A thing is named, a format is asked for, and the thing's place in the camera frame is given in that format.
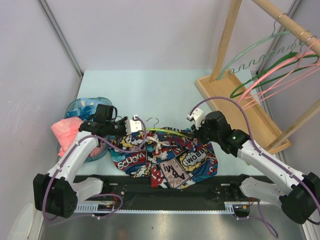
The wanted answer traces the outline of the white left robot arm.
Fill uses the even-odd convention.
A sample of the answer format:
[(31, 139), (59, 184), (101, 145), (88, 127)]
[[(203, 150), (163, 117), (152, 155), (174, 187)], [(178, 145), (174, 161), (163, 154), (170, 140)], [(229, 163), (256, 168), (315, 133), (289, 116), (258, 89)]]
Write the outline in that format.
[(99, 104), (96, 112), (80, 125), (63, 157), (47, 173), (34, 177), (34, 205), (46, 221), (69, 218), (77, 205), (88, 199), (115, 197), (105, 177), (93, 174), (78, 183), (74, 180), (95, 147), (100, 143), (111, 146), (108, 136), (124, 137), (132, 133), (135, 123), (128, 117), (114, 120), (112, 115), (116, 111), (112, 105)]

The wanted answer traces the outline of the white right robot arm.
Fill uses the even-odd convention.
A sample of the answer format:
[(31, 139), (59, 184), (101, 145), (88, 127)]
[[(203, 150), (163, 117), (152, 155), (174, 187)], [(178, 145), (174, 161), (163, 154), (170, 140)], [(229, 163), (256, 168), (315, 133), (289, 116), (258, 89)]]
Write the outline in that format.
[(305, 174), (273, 157), (249, 134), (232, 129), (220, 111), (205, 114), (196, 108), (187, 119), (194, 123), (191, 131), (201, 143), (217, 143), (226, 154), (245, 161), (272, 181), (267, 183), (242, 175), (239, 183), (230, 188), (235, 200), (251, 197), (270, 203), (301, 225), (320, 208), (320, 178), (316, 174)]

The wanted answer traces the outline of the comic print shorts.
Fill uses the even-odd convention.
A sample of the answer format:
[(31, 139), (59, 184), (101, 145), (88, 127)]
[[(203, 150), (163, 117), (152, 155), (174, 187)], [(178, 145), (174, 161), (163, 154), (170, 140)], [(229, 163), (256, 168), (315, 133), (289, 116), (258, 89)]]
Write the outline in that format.
[[(191, 133), (190, 129), (164, 129)], [(195, 137), (147, 130), (108, 139), (116, 147), (109, 149), (116, 168), (132, 178), (149, 178), (153, 188), (182, 190), (218, 173), (212, 144), (202, 144)]]

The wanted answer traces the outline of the lime green hanger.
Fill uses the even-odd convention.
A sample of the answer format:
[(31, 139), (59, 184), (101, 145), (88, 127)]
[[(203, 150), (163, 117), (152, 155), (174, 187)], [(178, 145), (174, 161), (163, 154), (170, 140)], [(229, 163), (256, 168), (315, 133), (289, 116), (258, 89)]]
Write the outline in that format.
[(153, 127), (148, 127), (147, 128), (148, 131), (164, 132), (164, 133), (167, 133), (167, 134), (172, 134), (172, 135), (180, 136), (180, 137), (183, 137), (183, 138), (191, 138), (191, 137), (194, 136), (192, 133), (189, 133), (189, 132), (183, 133), (182, 131), (179, 131), (179, 130), (156, 128), (156, 125), (160, 122), (159, 119), (157, 117), (149, 117), (146, 120), (146, 122), (148, 122), (151, 119), (156, 120), (156, 123), (153, 125)]

